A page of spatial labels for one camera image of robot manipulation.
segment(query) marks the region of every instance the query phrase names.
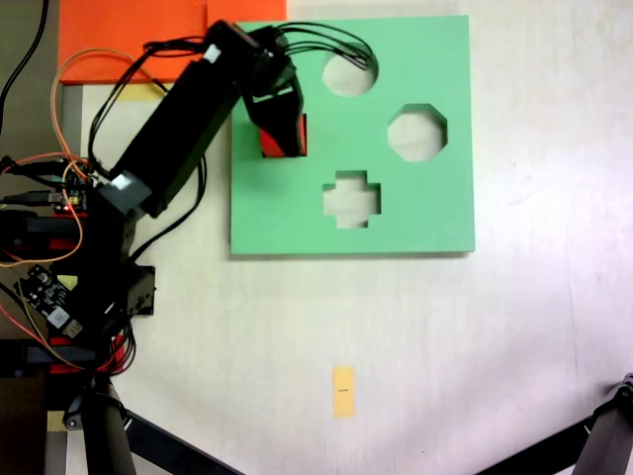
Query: black tripod leg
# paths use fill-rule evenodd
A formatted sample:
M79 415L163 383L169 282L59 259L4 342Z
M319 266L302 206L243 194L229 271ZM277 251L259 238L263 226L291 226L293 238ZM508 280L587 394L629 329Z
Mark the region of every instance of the black tripod leg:
M243 475L208 453L128 411L130 448L173 475Z
M615 406L595 421L574 475L624 475L632 449L633 424Z
M555 475L562 472L578 461L592 424L592 419L586 418L478 475Z
M136 475L116 400L103 394L87 394L81 422L89 475Z

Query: white table surface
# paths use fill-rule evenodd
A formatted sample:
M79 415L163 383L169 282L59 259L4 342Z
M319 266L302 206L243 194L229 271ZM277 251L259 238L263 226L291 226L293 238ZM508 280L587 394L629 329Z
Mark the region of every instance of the white table surface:
M225 128L201 208L141 260L158 291L115 379L130 409L248 475L471 474L633 369L633 3L290 0L293 19L429 14L471 17L477 251L232 259ZM106 92L84 88L84 142ZM115 107L99 156L152 107ZM332 417L335 365L355 368L350 419ZM80 433L69 448L83 473Z

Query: octagonal hole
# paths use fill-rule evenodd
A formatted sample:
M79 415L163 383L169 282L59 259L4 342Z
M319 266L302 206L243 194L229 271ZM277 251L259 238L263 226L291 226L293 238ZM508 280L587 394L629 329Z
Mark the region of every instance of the octagonal hole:
M365 49L360 43L349 43ZM355 97L366 94L378 78L378 62L374 60L368 69L361 69L338 54L330 53L323 69L323 82L338 96Z
M406 104L389 124L387 138L405 161L428 161L448 144L448 123L430 104Z

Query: green shape sorter board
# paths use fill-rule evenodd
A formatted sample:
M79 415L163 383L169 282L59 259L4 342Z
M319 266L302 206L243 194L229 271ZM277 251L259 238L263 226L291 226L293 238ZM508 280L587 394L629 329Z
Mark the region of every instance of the green shape sorter board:
M378 78L361 96L337 96L322 78L327 53L293 56L308 115L304 157L262 157L240 101L232 114L231 252L473 251L468 17L322 23L365 40L378 58ZM447 144L431 160L405 161L390 147L387 129L399 111L421 105L445 121ZM380 185L380 214L366 228L338 229L323 212L324 187L345 172L364 172Z

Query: orange sheet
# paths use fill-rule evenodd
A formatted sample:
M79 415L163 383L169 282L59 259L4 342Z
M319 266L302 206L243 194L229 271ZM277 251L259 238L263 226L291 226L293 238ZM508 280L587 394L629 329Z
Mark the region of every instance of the orange sheet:
M215 20L286 19L286 0L60 0L57 65L86 48L113 48L134 57L148 41L203 35ZM172 82L191 58L151 58L146 67ZM114 83L128 63L112 56L87 57L61 76L64 84ZM146 77L137 74L134 81Z

